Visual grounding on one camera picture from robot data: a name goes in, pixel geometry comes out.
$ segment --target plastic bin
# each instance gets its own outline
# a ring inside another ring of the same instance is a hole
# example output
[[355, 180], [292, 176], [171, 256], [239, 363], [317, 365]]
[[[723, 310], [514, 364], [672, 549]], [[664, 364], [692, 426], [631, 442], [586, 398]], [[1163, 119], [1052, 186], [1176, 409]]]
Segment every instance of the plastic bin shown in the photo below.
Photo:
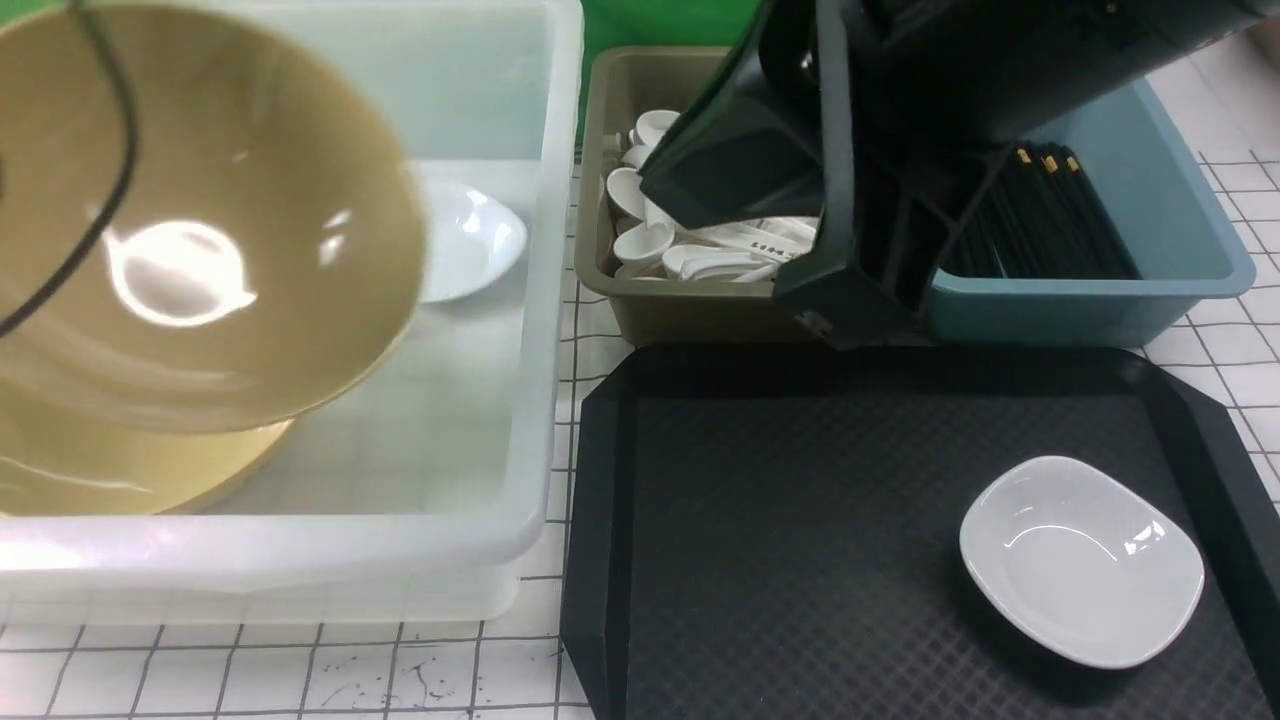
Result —
[[[604, 177], [613, 136], [650, 109], [685, 109], [724, 49], [625, 47], [595, 63], [582, 141], [576, 269], [605, 296], [635, 345], [781, 341], [809, 336], [772, 305], [769, 283], [618, 281]], [[1146, 81], [1116, 90], [1033, 135], [1070, 145], [1089, 172], [1143, 281], [934, 279], [931, 332], [945, 341], [1146, 345], [1202, 299], [1234, 297], [1254, 265], [1190, 151]]]
[[207, 515], [0, 523], [4, 623], [476, 620], [544, 525], [576, 0], [205, 0], [301, 41], [387, 113], [416, 169], [508, 202], [504, 283], [424, 306], [388, 363], [303, 418]]
[[609, 299], [622, 337], [657, 342], [813, 340], [782, 307], [773, 283], [675, 283], [617, 279], [614, 222], [604, 178], [622, 164], [614, 136], [646, 110], [685, 110], [710, 82], [726, 47], [620, 47], [591, 69], [582, 133], [582, 184], [573, 266], [589, 290]]
[[929, 331], [948, 342], [1142, 347], [1198, 301], [1236, 297], [1257, 268], [1147, 81], [1033, 140], [1069, 145], [1143, 279], [933, 279]]

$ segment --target tan bowl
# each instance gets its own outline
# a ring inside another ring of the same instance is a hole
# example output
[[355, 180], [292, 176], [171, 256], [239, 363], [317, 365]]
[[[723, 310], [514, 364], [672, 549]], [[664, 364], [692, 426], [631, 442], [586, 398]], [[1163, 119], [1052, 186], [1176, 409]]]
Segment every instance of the tan bowl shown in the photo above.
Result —
[[[259, 428], [358, 382], [407, 327], [425, 223], [378, 111], [220, 14], [92, 4], [136, 95], [132, 191], [81, 270], [0, 338], [0, 380], [123, 427]], [[0, 29], [0, 315], [114, 186], [124, 124], [76, 17]]]
[[239, 488], [293, 423], [207, 436], [148, 433], [0, 387], [0, 515], [196, 512]]

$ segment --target textured tray surface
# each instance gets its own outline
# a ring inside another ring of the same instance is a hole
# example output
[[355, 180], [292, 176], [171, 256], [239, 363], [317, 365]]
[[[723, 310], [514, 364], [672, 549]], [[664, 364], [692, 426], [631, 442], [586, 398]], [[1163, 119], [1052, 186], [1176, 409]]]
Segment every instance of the textured tray surface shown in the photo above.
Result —
[[1079, 457], [1194, 537], [1133, 396], [640, 398], [627, 717], [1272, 717], [1208, 578], [1183, 635], [1098, 673], [982, 598], [993, 478]]

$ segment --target brown plastic bin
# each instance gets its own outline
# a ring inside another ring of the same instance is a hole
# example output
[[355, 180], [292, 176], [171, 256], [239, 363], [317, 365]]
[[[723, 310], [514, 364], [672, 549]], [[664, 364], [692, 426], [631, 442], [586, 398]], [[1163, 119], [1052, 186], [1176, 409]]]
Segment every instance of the brown plastic bin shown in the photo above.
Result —
[[812, 341], [782, 307], [773, 283], [617, 279], [616, 237], [604, 178], [621, 165], [618, 133], [648, 110], [685, 110], [710, 82], [726, 47], [618, 47], [591, 69], [582, 133], [582, 184], [573, 266], [584, 286], [608, 297], [622, 337], [659, 342]]

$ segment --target blue plastic bin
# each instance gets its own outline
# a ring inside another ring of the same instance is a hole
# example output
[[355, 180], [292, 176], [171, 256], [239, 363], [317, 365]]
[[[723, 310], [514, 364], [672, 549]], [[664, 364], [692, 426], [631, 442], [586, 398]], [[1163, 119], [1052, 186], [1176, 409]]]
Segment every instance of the blue plastic bin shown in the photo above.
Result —
[[1140, 281], [960, 278], [940, 270], [928, 314], [947, 342], [1140, 347], [1197, 302], [1238, 297], [1257, 268], [1147, 81], [1030, 140], [1070, 146]]

